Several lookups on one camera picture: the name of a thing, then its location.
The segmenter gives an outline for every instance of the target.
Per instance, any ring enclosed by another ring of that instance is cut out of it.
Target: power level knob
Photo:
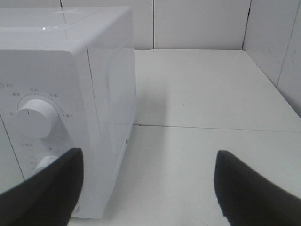
[[[27,137],[47,137],[58,122],[56,109],[39,99],[27,101],[16,113],[16,126]]]
[[[57,156],[45,156],[44,158],[41,159],[41,161],[38,163],[37,167],[34,169],[33,173],[36,174],[40,172],[42,169],[46,168],[49,166],[51,163],[53,163],[55,160],[57,160],[59,157]]]

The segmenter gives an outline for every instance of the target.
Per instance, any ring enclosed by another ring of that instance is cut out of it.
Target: white table
[[[240,50],[136,51],[138,125],[301,132],[301,120]]]
[[[301,197],[300,133],[135,126],[103,219],[69,226],[228,226],[214,191],[218,150]]]
[[[245,52],[137,51],[136,71],[147,126],[133,128],[104,217],[69,226],[228,226],[219,150],[301,197],[300,118]]]

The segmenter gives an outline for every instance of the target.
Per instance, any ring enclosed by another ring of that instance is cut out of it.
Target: white knob
[[[47,137],[58,122],[56,109],[44,100],[27,101],[16,113],[16,125],[27,137]]]
[[[55,160],[57,160],[57,156],[45,156],[42,158],[42,160],[38,163],[37,167],[34,169],[33,173],[36,174],[40,172],[42,169],[46,168],[49,166],[51,163],[53,163]]]

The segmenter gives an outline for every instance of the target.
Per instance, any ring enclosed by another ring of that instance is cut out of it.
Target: wall seam
[[[152,0],[153,49],[155,49],[155,0]]]
[[[248,27],[248,22],[249,22],[249,17],[250,17],[250,12],[251,12],[251,4],[252,4],[252,0],[250,0],[250,6],[249,6],[249,12],[248,12],[248,18],[246,20],[246,29]],[[245,45],[245,39],[246,39],[246,29],[245,29],[245,35],[244,35],[244,39],[243,39],[243,44],[241,47],[241,50],[244,50],[244,45]]]
[[[290,44],[291,44],[291,41],[292,41],[293,31],[294,31],[294,28],[295,28],[295,25],[296,25],[296,21],[297,21],[297,17],[298,17],[300,5],[301,5],[301,0],[299,1],[299,6],[298,6],[298,8],[297,8],[297,13],[296,13],[296,16],[295,16],[295,21],[294,21],[294,23],[293,23],[293,28],[292,28],[292,31],[291,31],[290,40],[289,40],[289,42],[288,42],[288,44],[287,44],[287,48],[286,48],[286,52],[285,52],[285,57],[284,57],[283,62],[282,62],[282,66],[281,66],[280,74],[279,74],[279,76],[278,76],[276,88],[278,88],[278,84],[279,84],[280,77],[281,77],[281,74],[282,74],[282,71],[283,71],[283,67],[284,67],[284,63],[285,63],[285,60],[286,60],[287,52],[288,52],[288,49],[289,49]]]

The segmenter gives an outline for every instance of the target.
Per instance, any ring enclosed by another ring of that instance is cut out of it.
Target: white microwave
[[[84,182],[73,216],[101,218],[135,118],[132,12],[0,8],[0,15],[0,115],[21,174],[27,179],[80,147]]]

